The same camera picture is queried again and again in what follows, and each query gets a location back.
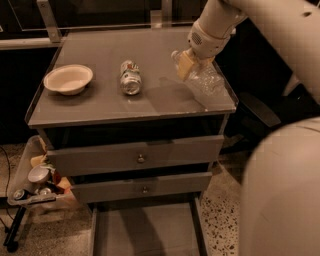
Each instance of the speckled floor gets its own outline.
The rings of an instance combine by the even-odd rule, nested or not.
[[[11,164],[11,181],[15,175],[23,144],[3,145]],[[201,201],[202,219],[212,256],[238,255],[238,223],[240,210],[240,180],[246,152],[221,155],[213,167],[211,183]],[[0,153],[0,196],[5,196],[8,166],[5,155]],[[14,216],[15,208],[9,209]],[[6,210],[0,209],[0,217],[7,226],[12,223]],[[0,255],[88,255],[91,232],[91,215],[86,207],[71,210],[39,213],[27,211],[19,231],[19,248],[8,253],[0,246]],[[0,241],[6,234],[0,223]]]

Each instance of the gray tabletop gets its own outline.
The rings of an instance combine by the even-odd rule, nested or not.
[[[171,53],[188,49],[189,30],[178,27],[70,33],[54,68],[82,64],[93,70],[94,78],[75,96],[44,88],[28,125],[45,128],[234,112],[236,103],[229,88],[211,95],[210,104],[204,104],[197,91],[179,80]],[[120,90],[120,65],[127,59],[140,67],[142,91],[135,96],[126,96]]]

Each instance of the white bowl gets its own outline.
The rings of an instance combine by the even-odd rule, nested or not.
[[[82,65],[67,65],[56,68],[44,78],[44,86],[63,95],[82,92],[93,77],[92,70]]]

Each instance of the cabinet leg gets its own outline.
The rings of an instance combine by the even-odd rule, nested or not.
[[[3,245],[7,247],[8,252],[15,252],[18,249],[18,242],[14,241],[14,239],[17,235],[18,229],[20,227],[25,212],[26,208],[20,206],[9,229],[6,240],[3,243]]]

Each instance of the bottle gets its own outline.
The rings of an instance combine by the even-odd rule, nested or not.
[[[136,95],[141,89],[141,77],[138,65],[126,60],[120,67],[120,88],[126,95]]]
[[[174,51],[171,54],[176,69],[179,68],[180,56],[181,52],[179,51]],[[193,65],[193,68],[185,82],[199,89],[207,96],[220,92],[225,85],[224,78],[218,74],[210,60],[199,60],[195,65]]]

